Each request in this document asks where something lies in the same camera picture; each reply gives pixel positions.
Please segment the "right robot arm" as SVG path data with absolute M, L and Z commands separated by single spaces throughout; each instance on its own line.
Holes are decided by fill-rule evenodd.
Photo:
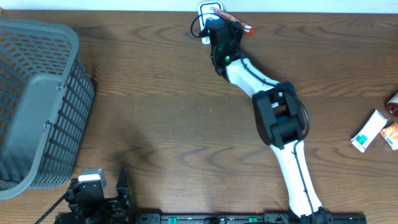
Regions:
M 212 15 L 197 37 L 209 38 L 216 73 L 251 98 L 258 134 L 274 152 L 282 171 L 292 221 L 323 223 L 325 212 L 304 154 L 304 139 L 310 129 L 308 111 L 291 82 L 267 77 L 243 54 L 243 32 L 240 23 Z

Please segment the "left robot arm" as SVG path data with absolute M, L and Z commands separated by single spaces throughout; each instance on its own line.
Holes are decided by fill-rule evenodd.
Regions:
M 65 201 L 70 211 L 56 216 L 56 224 L 125 224 L 133 223 L 130 213 L 132 200 L 124 170 L 119 173 L 117 195 L 104 196 L 106 180 L 103 169 L 84 170 L 72 179 Z

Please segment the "green lid white jar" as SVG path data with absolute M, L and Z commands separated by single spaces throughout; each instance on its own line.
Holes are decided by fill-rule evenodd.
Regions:
M 387 103 L 386 110 L 393 116 L 398 117 L 398 93 L 396 93 Z

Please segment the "orange red candy wrapper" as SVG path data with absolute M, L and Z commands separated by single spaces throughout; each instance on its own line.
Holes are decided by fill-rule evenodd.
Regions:
M 242 28 L 242 29 L 243 29 L 243 32 L 244 32 L 247 36 L 252 37 L 252 36 L 254 35 L 254 33 L 255 33 L 256 30 L 255 30 L 255 28 L 253 28 L 252 26 L 250 26 L 250 25 L 248 25 L 248 24 L 246 24 L 246 23 L 243 23 L 243 22 L 239 21 L 237 18 L 235 18 L 235 17 L 232 16 L 231 14 L 229 14 L 229 13 L 227 13 L 227 12 L 221 10 L 221 9 L 218 9 L 218 8 L 215 8 L 215 7 L 211 7 L 211 8 L 212 8 L 213 12 L 214 12 L 217 16 L 220 16 L 222 19 L 225 19 L 225 20 L 227 20 L 227 21 L 229 21 L 229 22 L 235 23 L 239 28 Z

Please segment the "white green Panadol box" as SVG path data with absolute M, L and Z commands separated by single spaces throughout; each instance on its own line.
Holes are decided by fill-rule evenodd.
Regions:
M 360 152 L 365 152 L 386 124 L 387 119 L 378 110 L 374 110 L 358 134 L 351 138 L 351 144 Z

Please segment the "orange snack packet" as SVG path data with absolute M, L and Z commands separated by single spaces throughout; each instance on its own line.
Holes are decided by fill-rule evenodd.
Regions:
M 392 123 L 390 126 L 383 128 L 380 131 L 382 137 L 390 145 L 391 149 L 396 151 L 398 148 L 398 125 L 397 123 Z

